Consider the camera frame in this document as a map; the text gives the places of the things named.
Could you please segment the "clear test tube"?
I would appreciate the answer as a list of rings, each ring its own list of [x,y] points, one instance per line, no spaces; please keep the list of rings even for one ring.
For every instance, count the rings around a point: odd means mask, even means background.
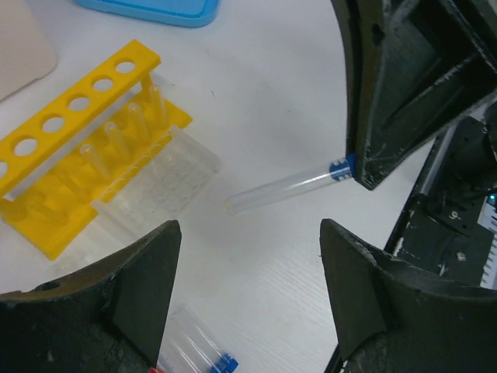
[[[168,118],[165,108],[165,101],[162,96],[162,91],[157,85],[152,85],[150,88],[151,104],[155,115],[155,123],[161,129],[168,127]]]

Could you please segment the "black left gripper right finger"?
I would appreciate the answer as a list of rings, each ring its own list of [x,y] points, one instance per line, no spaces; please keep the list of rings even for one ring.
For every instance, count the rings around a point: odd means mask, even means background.
[[[496,293],[400,260],[331,219],[321,260],[338,344],[329,372],[494,372]]]

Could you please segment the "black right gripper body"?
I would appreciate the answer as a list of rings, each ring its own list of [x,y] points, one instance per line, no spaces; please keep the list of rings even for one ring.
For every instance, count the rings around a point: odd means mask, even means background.
[[[496,192],[496,116],[480,121],[464,118],[450,152],[450,191],[460,194]]]

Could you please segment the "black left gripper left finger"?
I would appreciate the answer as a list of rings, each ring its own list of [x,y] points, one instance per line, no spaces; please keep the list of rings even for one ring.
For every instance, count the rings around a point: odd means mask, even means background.
[[[146,372],[158,363],[182,232],[171,220],[32,291],[1,296],[3,372]]]

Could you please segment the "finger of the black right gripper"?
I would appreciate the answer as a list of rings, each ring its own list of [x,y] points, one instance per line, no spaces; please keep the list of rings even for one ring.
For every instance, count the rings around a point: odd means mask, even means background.
[[[496,96],[494,1],[332,3],[346,63],[346,150],[375,189]]]

